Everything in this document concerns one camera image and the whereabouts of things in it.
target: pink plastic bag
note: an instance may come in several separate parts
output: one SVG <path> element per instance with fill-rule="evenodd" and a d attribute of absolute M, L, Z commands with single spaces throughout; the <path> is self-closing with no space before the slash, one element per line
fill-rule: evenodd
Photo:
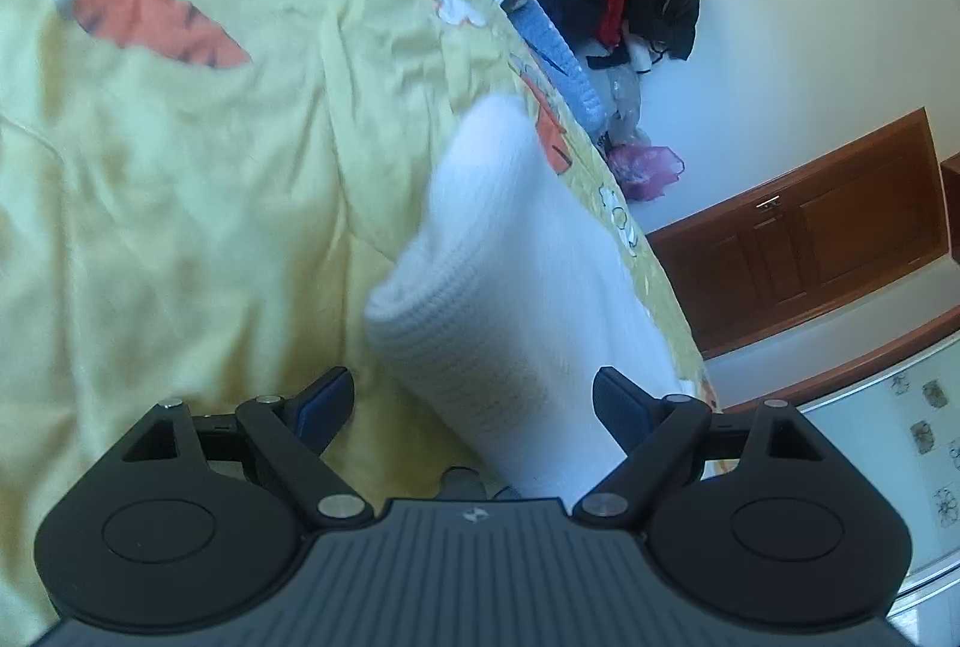
<path fill-rule="evenodd" d="M 653 200 L 664 187 L 680 180 L 683 160 L 665 145 L 618 145 L 607 154 L 607 166 L 627 200 Z"/>

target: white wall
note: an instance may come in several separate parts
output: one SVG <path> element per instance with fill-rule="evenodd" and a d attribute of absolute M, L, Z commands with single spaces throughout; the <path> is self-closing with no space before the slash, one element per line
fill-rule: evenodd
<path fill-rule="evenodd" d="M 915 108 L 960 151 L 960 0 L 703 0 L 686 62 L 642 82 L 642 126 L 686 174 L 646 231 L 775 178 Z"/>

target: orange pattern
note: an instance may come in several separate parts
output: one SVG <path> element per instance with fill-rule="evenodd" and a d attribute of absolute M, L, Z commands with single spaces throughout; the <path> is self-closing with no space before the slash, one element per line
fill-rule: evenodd
<path fill-rule="evenodd" d="M 250 56 L 224 32 L 183 0 L 73 0 L 73 15 L 83 29 L 117 46 L 144 46 L 168 59 L 208 68 L 235 68 Z"/>
<path fill-rule="evenodd" d="M 558 118 L 554 116 L 544 93 L 536 87 L 530 77 L 521 74 L 520 79 L 527 85 L 527 88 L 536 97 L 536 102 L 539 103 L 539 113 L 536 115 L 536 134 L 541 139 L 546 159 L 557 175 L 563 175 L 573 165 L 573 160 L 570 159 L 570 149 L 563 137 L 566 130 L 563 129 L 563 124 L 560 124 Z"/>

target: bed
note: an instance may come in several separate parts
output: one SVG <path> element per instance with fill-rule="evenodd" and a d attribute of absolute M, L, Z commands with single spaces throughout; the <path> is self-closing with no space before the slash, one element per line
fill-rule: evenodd
<path fill-rule="evenodd" d="M 167 23 L 138 23 L 147 1 Z M 712 400 L 616 184 L 493 0 L 0 0 L 0 645 L 54 617 L 40 520 L 165 396 L 230 411 L 344 364 L 356 407 L 326 458 L 368 499 L 479 465 L 378 366 L 362 313 L 486 92 L 555 116 L 554 169 Z"/>

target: white knit fabric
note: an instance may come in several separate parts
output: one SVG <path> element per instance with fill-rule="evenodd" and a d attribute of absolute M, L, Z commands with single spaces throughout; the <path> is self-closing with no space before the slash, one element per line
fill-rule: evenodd
<path fill-rule="evenodd" d="M 464 117 L 366 317 L 378 356 L 505 481 L 568 507 L 623 460 L 593 413 L 601 367 L 654 396 L 690 391 L 515 98 Z"/>

